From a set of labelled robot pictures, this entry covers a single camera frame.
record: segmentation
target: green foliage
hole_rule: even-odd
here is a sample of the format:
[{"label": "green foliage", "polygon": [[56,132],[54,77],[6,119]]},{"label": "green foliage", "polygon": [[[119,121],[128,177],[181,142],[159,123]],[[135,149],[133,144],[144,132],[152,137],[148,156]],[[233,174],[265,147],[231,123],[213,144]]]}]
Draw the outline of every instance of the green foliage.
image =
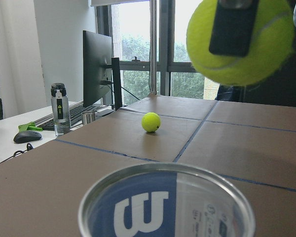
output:
[{"label": "green foliage", "polygon": [[[132,56],[137,56],[141,61],[149,61],[150,43],[141,37],[133,38],[123,36],[122,49],[123,60],[130,61]],[[175,44],[176,62],[189,62],[186,47],[182,43]],[[147,97],[149,94],[149,72],[123,71],[124,88],[136,95],[139,99]],[[204,76],[200,73],[171,73],[171,90],[173,96],[203,98]],[[124,104],[130,105],[137,99],[124,92]]]}]

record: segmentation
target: black mouse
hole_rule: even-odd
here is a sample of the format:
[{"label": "black mouse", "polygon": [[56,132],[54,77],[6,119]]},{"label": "black mouse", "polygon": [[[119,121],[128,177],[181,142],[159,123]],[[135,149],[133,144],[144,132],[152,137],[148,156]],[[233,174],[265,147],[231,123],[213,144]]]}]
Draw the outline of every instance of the black mouse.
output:
[{"label": "black mouse", "polygon": [[15,137],[13,138],[13,141],[19,144],[19,143],[37,141],[40,139],[41,139],[41,134],[39,132],[26,130],[16,134]]}]

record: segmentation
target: clear plastic bottle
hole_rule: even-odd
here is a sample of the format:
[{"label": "clear plastic bottle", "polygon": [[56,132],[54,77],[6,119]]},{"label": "clear plastic bottle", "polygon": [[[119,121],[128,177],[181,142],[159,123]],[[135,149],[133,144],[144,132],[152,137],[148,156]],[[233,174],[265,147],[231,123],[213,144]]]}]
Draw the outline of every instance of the clear plastic bottle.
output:
[{"label": "clear plastic bottle", "polygon": [[63,83],[54,83],[51,85],[51,107],[53,109],[56,136],[70,132],[69,103]]}]

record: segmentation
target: tennis ball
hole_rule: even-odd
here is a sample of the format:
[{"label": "tennis ball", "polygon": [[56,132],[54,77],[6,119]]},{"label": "tennis ball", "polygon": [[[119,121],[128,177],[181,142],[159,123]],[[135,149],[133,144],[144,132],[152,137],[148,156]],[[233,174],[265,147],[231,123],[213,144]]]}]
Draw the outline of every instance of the tennis ball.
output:
[{"label": "tennis ball", "polygon": [[272,75],[293,52],[294,23],[287,0],[260,0],[246,57],[209,52],[217,0],[203,0],[186,32],[193,67],[223,85],[249,85]]},{"label": "tennis ball", "polygon": [[161,125],[161,120],[156,113],[147,113],[142,118],[142,127],[147,132],[155,132]]}]

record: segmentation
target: brown table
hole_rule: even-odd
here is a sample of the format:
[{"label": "brown table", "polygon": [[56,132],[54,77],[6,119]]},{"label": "brown table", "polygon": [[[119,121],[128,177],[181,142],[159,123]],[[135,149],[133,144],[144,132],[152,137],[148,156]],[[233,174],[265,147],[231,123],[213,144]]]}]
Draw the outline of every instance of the brown table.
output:
[{"label": "brown table", "polygon": [[[147,112],[161,117],[152,134]],[[78,237],[89,187],[152,161],[224,176],[252,204],[257,237],[296,236],[296,108],[149,96],[1,163],[0,237]]]}]

